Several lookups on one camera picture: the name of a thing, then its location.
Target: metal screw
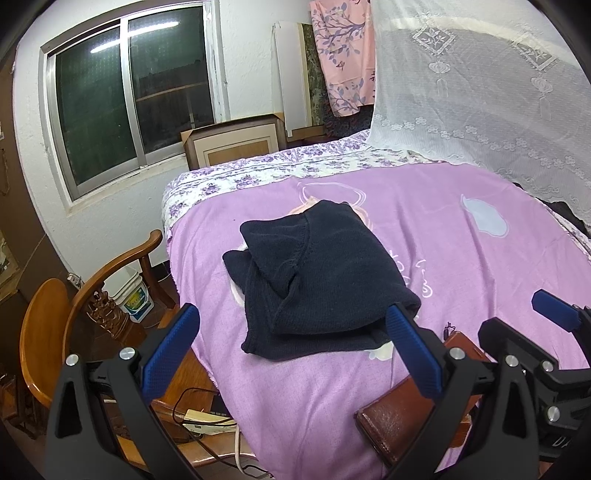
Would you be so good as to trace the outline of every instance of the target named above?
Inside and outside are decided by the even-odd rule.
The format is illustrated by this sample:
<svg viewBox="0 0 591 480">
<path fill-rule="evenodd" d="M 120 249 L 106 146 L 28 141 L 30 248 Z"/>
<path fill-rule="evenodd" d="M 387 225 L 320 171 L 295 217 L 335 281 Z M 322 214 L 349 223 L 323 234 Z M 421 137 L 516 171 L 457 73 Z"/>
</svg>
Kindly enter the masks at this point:
<svg viewBox="0 0 591 480">
<path fill-rule="evenodd" d="M 517 357 L 515 355 L 507 355 L 505 357 L 505 363 L 510 367 L 516 367 L 517 365 L 519 365 L 519 360 L 517 360 Z"/>
<path fill-rule="evenodd" d="M 68 357 L 66 358 L 66 365 L 69 365 L 70 367 L 73 367 L 74 365 L 76 365 L 78 363 L 78 355 L 76 355 L 75 353 L 68 355 Z"/>
<path fill-rule="evenodd" d="M 551 407 L 548 408 L 546 415 L 548 415 L 549 421 L 552 421 L 552 422 L 558 421 L 558 419 L 560 418 L 560 409 L 558 407 L 552 405 Z"/>
<path fill-rule="evenodd" d="M 466 358 L 466 352 L 464 350 L 462 350 L 461 348 L 458 348 L 457 346 L 449 349 L 449 355 L 454 360 L 463 360 Z"/>
<path fill-rule="evenodd" d="M 126 346 L 125 348 L 122 348 L 121 351 L 119 352 L 119 357 L 122 358 L 123 360 L 130 360 L 134 357 L 135 355 L 135 350 L 133 348 L 131 348 L 130 346 Z"/>
<path fill-rule="evenodd" d="M 554 365 L 552 365 L 552 362 L 550 362 L 549 360 L 544 360 L 542 362 L 542 368 L 544 369 L 544 372 L 551 372 L 554 370 Z"/>
</svg>

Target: purple bedsheet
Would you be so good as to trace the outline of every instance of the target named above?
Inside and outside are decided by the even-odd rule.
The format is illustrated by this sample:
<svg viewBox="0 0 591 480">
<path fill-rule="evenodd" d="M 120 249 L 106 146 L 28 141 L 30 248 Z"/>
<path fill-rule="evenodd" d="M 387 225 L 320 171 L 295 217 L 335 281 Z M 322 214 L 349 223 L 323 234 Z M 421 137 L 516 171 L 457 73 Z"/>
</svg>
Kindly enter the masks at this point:
<svg viewBox="0 0 591 480">
<path fill-rule="evenodd" d="M 388 343 L 377 351 L 271 362 L 240 349 L 243 301 L 222 254 L 243 247 L 242 222 L 299 212 L 318 199 L 349 202 L 396 260 L 423 305 L 417 323 L 447 322 L 478 344 L 498 316 L 560 360 L 586 366 L 574 339 L 531 309 L 539 288 L 589 304 L 591 264 L 548 210 L 506 180 L 446 163 L 364 168 L 281 181 L 208 198 L 172 227 L 171 270 L 181 304 L 199 308 L 193 343 L 261 465 L 279 480 L 379 479 L 386 473 L 354 412 L 407 369 Z M 457 452 L 448 452 L 445 464 Z"/>
</svg>

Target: glass pane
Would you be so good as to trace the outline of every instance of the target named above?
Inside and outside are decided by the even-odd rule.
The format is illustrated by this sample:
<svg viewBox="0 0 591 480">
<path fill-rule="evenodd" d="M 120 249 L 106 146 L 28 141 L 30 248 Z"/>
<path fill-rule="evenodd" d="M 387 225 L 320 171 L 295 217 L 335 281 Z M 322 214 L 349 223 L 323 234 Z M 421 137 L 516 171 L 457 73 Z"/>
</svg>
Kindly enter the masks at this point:
<svg viewBox="0 0 591 480">
<path fill-rule="evenodd" d="M 129 56 L 146 153 L 180 142 L 185 130 L 214 123 L 202 7 L 130 20 Z"/>
<path fill-rule="evenodd" d="M 56 57 L 57 107 L 76 184 L 135 158 L 119 54 L 119 27 Z"/>
</svg>

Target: black sweater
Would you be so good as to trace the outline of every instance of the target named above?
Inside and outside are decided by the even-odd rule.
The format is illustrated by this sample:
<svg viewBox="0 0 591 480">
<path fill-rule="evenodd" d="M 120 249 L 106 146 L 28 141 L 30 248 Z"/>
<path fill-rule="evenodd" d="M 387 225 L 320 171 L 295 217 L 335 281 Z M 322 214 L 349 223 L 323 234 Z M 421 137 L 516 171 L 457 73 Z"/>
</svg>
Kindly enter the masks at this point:
<svg viewBox="0 0 591 480">
<path fill-rule="evenodd" d="M 319 352 L 375 349 L 389 341 L 395 302 L 421 301 L 396 263 L 346 203 L 322 200 L 298 215 L 245 222 L 248 250 L 223 260 L 245 296 L 246 353 L 286 360 Z"/>
</svg>

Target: pink floral cloth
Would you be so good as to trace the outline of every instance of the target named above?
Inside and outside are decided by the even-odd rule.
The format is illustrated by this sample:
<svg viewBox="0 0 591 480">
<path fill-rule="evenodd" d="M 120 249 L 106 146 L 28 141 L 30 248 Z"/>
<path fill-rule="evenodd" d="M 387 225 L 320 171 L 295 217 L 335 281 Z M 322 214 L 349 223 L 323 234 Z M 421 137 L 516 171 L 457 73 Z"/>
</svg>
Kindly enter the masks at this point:
<svg viewBox="0 0 591 480">
<path fill-rule="evenodd" d="M 375 40 L 371 0 L 310 2 L 314 40 L 335 116 L 375 101 Z"/>
</svg>

